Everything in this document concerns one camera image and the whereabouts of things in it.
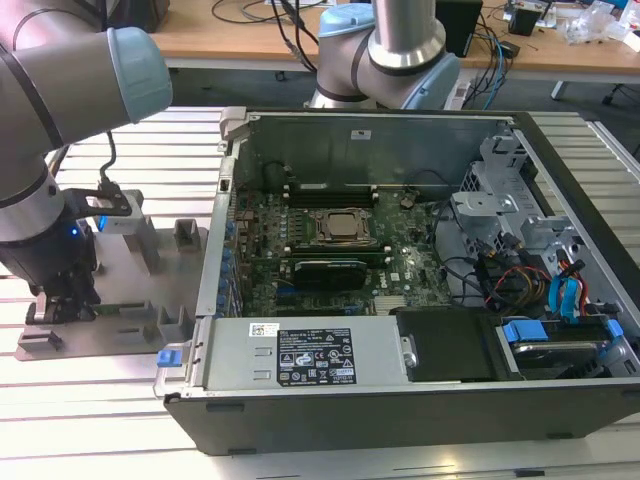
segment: blue led light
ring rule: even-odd
[[[104,227],[107,225],[107,217],[106,216],[102,216],[100,217],[100,220],[98,221],[98,231],[103,231]]]

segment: electronic device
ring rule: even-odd
[[[221,131],[194,338],[160,354],[201,451],[574,438],[640,411],[640,272],[528,114],[229,108]]]
[[[482,5],[482,0],[436,0],[436,18],[447,32],[447,52],[467,56]]]

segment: metal bracket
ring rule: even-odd
[[[64,190],[62,194],[73,220],[95,216],[126,217],[131,215],[129,201],[122,194],[120,187],[113,182],[102,182],[98,190],[69,188]],[[89,199],[97,199],[99,205],[90,204]]]
[[[527,248],[545,249],[567,230],[574,230],[569,217],[528,217],[520,231]]]

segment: white sticker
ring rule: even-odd
[[[351,140],[371,140],[371,130],[351,130]]]
[[[250,323],[250,337],[277,337],[280,330],[279,323]]]

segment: label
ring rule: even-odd
[[[277,361],[283,387],[356,383],[349,328],[279,330]]]
[[[351,130],[351,140],[371,140],[371,130]]]
[[[251,323],[249,324],[250,337],[277,337],[279,323]]]

